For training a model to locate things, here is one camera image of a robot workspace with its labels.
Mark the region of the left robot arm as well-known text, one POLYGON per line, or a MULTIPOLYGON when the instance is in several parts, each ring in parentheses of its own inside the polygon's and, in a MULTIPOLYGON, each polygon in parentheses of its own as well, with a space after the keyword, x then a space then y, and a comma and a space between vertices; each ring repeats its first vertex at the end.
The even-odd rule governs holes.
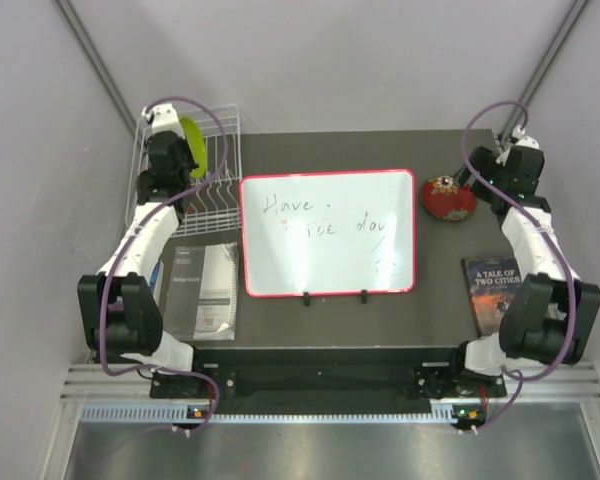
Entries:
POLYGON ((98 273, 79 280, 79 307, 87 345, 108 374, 114 373, 110 362, 135 361, 172 374, 174 387, 192 397, 206 387, 207 374, 193 363, 194 349, 164 330, 150 281, 182 223, 180 194, 197 164, 184 137, 173 131, 151 135, 146 148, 148 168, 137 180, 132 224, 98 273))

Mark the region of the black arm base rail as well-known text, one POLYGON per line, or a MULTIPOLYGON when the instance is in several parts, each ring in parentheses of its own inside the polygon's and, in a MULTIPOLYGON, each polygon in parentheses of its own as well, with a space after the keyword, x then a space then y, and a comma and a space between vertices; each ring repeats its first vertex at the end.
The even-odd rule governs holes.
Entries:
POLYGON ((504 380, 470 373, 457 347, 198 348, 194 370, 225 398, 255 393, 382 391, 409 399, 505 396, 504 380))

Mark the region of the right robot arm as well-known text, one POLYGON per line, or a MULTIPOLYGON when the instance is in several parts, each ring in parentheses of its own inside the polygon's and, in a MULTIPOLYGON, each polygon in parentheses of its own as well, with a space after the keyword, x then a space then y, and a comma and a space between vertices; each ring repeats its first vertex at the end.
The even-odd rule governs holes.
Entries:
POLYGON ((511 359, 555 369, 577 364, 584 354, 600 308, 600 287, 582 281, 559 247, 549 202, 536 193, 544 163, 537 142, 524 137, 502 153, 475 148, 459 176, 496 216, 521 284, 498 331, 466 343, 464 361, 447 370, 447 384, 458 395, 472 394, 484 376, 509 372, 511 359))

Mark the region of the red floral plate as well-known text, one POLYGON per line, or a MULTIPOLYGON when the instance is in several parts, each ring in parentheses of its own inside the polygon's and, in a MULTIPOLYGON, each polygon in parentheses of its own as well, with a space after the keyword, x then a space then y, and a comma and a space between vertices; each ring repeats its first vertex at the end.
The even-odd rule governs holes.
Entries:
POLYGON ((477 200, 468 186, 461 187, 449 175, 439 175, 425 181, 419 191, 420 202, 436 219, 458 222, 472 216, 477 200))

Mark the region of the lime green plate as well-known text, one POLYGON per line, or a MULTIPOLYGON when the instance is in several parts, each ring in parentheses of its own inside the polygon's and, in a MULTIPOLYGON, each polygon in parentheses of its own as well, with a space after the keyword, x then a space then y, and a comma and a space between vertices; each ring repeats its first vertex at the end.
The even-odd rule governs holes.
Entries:
POLYGON ((193 180, 201 179, 206 174, 208 166, 208 156, 204 136, 193 119, 181 117, 179 122, 195 162, 195 166, 190 173, 190 178, 193 180))

